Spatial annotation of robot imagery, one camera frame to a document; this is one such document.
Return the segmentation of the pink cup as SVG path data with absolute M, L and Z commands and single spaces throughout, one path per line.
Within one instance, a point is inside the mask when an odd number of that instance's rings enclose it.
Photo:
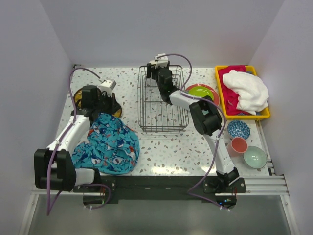
M 237 157 L 245 153 L 248 149 L 248 144 L 245 139 L 236 137 L 227 145 L 227 151 L 230 157 Z

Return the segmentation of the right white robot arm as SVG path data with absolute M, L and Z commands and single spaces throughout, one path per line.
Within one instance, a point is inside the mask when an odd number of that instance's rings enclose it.
M 175 86 L 169 67 L 169 62 L 163 65 L 149 62 L 146 77 L 156 82 L 165 103 L 189 111 L 196 131 L 203 135 L 213 153 L 217 177 L 208 185 L 217 192 L 230 192 L 240 176 L 222 138 L 224 115 L 209 96 L 202 98 L 189 95 Z

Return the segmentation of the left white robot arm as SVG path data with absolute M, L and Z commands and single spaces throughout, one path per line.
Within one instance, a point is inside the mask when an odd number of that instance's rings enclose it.
M 90 192 L 101 188 L 99 173 L 94 169 L 76 169 L 71 156 L 79 140 L 101 113 L 113 115 L 121 109 L 114 87 L 113 80 L 106 80 L 99 86 L 83 86 L 71 95 L 74 110 L 64 130 L 48 147 L 34 153 L 36 188 L 72 191 L 76 186 L 84 185 Z

